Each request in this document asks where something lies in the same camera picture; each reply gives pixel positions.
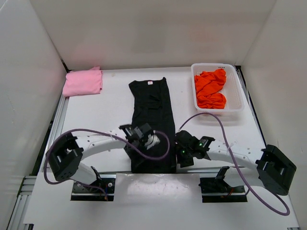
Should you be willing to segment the white plastic basket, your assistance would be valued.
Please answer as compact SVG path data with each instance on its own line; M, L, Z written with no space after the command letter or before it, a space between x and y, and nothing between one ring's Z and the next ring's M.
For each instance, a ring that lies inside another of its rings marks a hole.
M201 109L196 103L196 90L194 83L194 76L203 71L215 71L223 69L226 72L226 83L220 91L226 97L226 105L224 109ZM194 106L199 112L209 112L216 115L237 115L244 110L243 96L241 93L241 85L239 83L236 69L229 64L222 63L195 63L191 65L191 82L192 95Z

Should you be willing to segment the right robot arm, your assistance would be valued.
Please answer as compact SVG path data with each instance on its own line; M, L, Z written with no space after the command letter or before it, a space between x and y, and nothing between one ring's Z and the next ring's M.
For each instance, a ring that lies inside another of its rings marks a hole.
M224 161L247 168L243 175L251 186L264 187L273 194L288 195L296 172L295 164L276 146L263 149L227 147L223 141L203 136L198 139L181 130L175 135L175 152L180 167L194 164L193 158Z

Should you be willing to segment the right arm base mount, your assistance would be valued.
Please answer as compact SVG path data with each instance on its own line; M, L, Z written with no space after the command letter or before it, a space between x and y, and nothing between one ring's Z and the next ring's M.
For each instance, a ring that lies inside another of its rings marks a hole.
M245 203L247 195L243 185L231 187L224 181L229 166L222 167L216 176L200 176L203 203Z

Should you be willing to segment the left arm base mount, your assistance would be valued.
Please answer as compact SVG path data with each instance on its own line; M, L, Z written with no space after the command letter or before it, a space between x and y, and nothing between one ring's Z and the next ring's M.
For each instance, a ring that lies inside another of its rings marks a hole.
M101 188L105 194L98 188L90 188L83 186L78 182L74 182L71 190L71 201L99 201L113 202L115 195L116 175L100 174L102 183Z

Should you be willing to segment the pink t shirt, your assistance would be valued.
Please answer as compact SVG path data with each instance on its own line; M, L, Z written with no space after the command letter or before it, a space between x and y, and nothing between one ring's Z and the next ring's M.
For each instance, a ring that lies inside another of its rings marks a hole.
M64 97L100 94L103 86L103 71L100 67L89 70L70 71L66 74L62 90Z

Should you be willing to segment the black t shirt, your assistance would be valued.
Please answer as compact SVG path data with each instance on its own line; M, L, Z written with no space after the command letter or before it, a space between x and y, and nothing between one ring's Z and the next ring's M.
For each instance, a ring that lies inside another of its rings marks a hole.
M151 161L135 151L130 152L132 173L175 173L175 123L166 78L135 80L129 88L134 96L132 127L148 123L153 130L165 133L170 142L168 155L160 161Z

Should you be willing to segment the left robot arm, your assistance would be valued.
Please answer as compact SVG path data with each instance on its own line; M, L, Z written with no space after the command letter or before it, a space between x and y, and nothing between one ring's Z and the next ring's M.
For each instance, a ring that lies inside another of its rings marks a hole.
M160 161L164 155L152 156L148 151L162 145L161 132L148 124L133 128L121 125L102 132L85 128L69 130L61 134L46 153L44 178L48 184L60 184L67 180L100 187L102 180L94 166L83 160L112 150L124 150L150 161Z

